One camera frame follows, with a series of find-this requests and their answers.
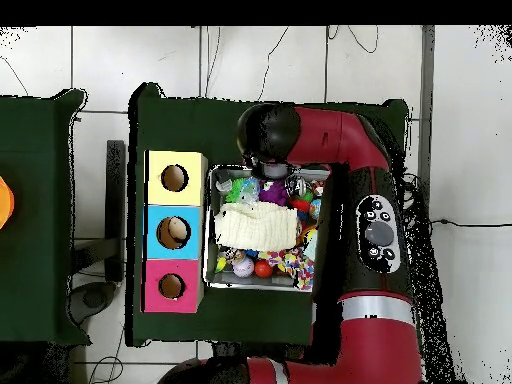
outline shape sorter box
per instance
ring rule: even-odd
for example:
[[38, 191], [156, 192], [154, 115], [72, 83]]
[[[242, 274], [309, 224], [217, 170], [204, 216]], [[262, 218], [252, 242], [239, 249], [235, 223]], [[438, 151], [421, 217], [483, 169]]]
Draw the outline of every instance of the shape sorter box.
[[[208, 161], [201, 153], [147, 151], [147, 193], [150, 205], [202, 206]], [[163, 184], [169, 167], [178, 166], [184, 173], [184, 187], [171, 191]]]
[[[146, 261], [143, 312], [197, 312], [204, 294], [200, 268], [200, 260]], [[176, 299], [165, 297], [160, 291], [160, 281], [168, 274], [178, 276], [184, 285], [182, 295]]]
[[[195, 206], [149, 205], [146, 259], [197, 259], [203, 250], [203, 209]], [[157, 231], [165, 218], [177, 217], [185, 221], [190, 231], [186, 243], [178, 249], [169, 249], [158, 241]]]

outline yellow box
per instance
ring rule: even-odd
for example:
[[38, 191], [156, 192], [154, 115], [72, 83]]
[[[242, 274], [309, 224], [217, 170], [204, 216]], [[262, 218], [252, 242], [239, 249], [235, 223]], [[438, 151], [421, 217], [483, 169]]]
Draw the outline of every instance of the yellow box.
[[[208, 161], [201, 153], [150, 150], [148, 162], [147, 184], [150, 205], [203, 205]], [[186, 185], [181, 189], [177, 189], [177, 181], [180, 181], [177, 174], [185, 177]]]

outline red ball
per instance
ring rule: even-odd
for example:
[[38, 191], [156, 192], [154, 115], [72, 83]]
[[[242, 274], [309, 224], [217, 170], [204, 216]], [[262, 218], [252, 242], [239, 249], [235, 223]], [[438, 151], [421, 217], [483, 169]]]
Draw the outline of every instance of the red ball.
[[274, 269], [263, 259], [254, 264], [254, 273], [260, 278], [268, 278], [273, 272]]

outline green cloth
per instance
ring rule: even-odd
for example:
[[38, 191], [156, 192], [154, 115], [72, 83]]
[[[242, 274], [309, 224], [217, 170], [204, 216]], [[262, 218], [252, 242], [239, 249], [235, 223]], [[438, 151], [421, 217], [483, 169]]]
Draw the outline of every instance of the green cloth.
[[[129, 190], [134, 189], [136, 194], [135, 205], [129, 206], [130, 212], [135, 212], [134, 229], [131, 229], [135, 231], [135, 249], [128, 253], [129, 260], [133, 254], [142, 258], [144, 151], [194, 151], [201, 152], [209, 166], [240, 164], [241, 155], [235, 142], [237, 121], [255, 104], [162, 98], [160, 93], [156, 84], [142, 84], [130, 101], [130, 162], [135, 164], [135, 181], [129, 174], [129, 179], [132, 178]], [[403, 100], [386, 102], [383, 106], [348, 103], [304, 106], [360, 113], [378, 132], [391, 130], [403, 146], [408, 114]], [[134, 262], [134, 275], [140, 276], [141, 261]], [[133, 299], [130, 299], [130, 286], [127, 303], [133, 305], [133, 322], [128, 319], [127, 324], [132, 325], [133, 331], [128, 329], [127, 335], [135, 344], [146, 339], [309, 344], [312, 305], [304, 293], [207, 288], [196, 314], [163, 314], [141, 313], [140, 277], [133, 282]]]
[[84, 93], [0, 97], [0, 176], [14, 211], [0, 229], [0, 340], [84, 344], [67, 315], [71, 266], [70, 121]]

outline orange object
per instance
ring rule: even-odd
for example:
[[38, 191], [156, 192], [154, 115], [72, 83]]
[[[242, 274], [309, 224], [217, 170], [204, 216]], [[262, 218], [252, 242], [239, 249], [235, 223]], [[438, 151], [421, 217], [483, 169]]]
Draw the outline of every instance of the orange object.
[[263, 259], [260, 259], [254, 264], [254, 273], [260, 278], [268, 278], [273, 274], [273, 272], [274, 268]]
[[0, 228], [2, 228], [14, 210], [14, 194], [0, 177]]

